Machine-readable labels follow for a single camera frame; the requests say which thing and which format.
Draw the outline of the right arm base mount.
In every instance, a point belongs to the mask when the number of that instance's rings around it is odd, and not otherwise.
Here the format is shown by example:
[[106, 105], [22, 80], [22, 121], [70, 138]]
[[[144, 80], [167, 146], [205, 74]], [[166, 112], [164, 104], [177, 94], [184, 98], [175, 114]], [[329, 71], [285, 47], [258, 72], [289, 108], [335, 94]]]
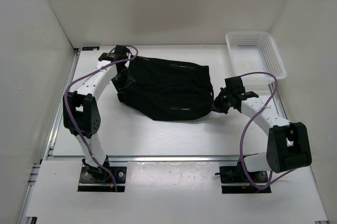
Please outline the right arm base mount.
[[214, 174], [220, 178], [222, 194], [270, 194], [271, 188], [259, 190], [252, 186], [245, 174], [237, 166], [220, 166]]

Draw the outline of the white plastic basket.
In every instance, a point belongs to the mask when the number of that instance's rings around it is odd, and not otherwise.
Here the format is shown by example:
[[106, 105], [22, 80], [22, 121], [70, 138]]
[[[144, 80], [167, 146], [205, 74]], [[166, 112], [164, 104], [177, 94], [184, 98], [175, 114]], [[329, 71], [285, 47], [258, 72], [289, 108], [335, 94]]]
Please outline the white plastic basket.
[[232, 68], [236, 76], [258, 72], [242, 78], [244, 86], [265, 86], [274, 82], [267, 75], [284, 79], [286, 70], [273, 37], [267, 32], [228, 32], [225, 35]]

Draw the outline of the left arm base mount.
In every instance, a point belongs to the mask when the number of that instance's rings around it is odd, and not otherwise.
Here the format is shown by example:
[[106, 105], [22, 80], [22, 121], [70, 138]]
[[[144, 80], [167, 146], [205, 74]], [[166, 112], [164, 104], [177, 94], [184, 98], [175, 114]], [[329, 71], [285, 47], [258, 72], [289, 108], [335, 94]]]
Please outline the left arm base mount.
[[111, 166], [106, 161], [103, 166], [113, 175], [100, 168], [89, 166], [85, 158], [82, 159], [82, 168], [78, 180], [77, 191], [79, 192], [125, 192], [127, 167]]

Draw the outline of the blue label sticker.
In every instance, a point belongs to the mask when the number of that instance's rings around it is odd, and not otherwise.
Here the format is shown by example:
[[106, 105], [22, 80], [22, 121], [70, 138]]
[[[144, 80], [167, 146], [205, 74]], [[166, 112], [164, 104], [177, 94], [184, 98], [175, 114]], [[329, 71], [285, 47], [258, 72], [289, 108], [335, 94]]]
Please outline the blue label sticker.
[[82, 51], [97, 51], [99, 50], [99, 46], [84, 46], [82, 47]]

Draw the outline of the black shorts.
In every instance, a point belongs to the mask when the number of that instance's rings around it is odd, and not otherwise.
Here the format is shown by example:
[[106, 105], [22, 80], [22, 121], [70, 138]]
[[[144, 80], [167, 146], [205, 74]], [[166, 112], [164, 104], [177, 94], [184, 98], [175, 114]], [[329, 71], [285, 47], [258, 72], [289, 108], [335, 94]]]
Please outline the black shorts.
[[190, 62], [136, 57], [134, 83], [117, 91], [121, 103], [156, 121], [190, 121], [208, 115], [214, 100], [210, 69]]

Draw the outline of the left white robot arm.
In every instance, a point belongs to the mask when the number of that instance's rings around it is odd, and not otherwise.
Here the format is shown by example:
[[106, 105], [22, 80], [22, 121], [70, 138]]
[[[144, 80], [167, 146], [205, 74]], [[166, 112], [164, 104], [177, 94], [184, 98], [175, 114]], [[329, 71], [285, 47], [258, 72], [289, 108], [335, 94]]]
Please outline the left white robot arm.
[[101, 117], [98, 99], [108, 84], [126, 72], [126, 62], [137, 55], [131, 46], [116, 45], [110, 52], [102, 53], [93, 72], [71, 82], [63, 96], [63, 124], [79, 142], [87, 172], [97, 181], [105, 182], [111, 176], [109, 161], [98, 137]]

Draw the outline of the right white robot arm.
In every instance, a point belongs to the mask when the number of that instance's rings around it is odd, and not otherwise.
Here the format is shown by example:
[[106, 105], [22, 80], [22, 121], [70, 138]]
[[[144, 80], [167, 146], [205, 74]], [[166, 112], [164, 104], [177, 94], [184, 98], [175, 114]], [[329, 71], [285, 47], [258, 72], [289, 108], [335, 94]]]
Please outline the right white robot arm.
[[245, 156], [240, 144], [241, 165], [237, 167], [239, 180], [248, 182], [257, 171], [286, 172], [312, 164], [308, 131], [301, 123], [293, 123], [279, 116], [263, 103], [253, 91], [237, 93], [221, 88], [213, 107], [218, 113], [228, 113], [233, 108], [248, 117], [267, 135], [266, 151]]

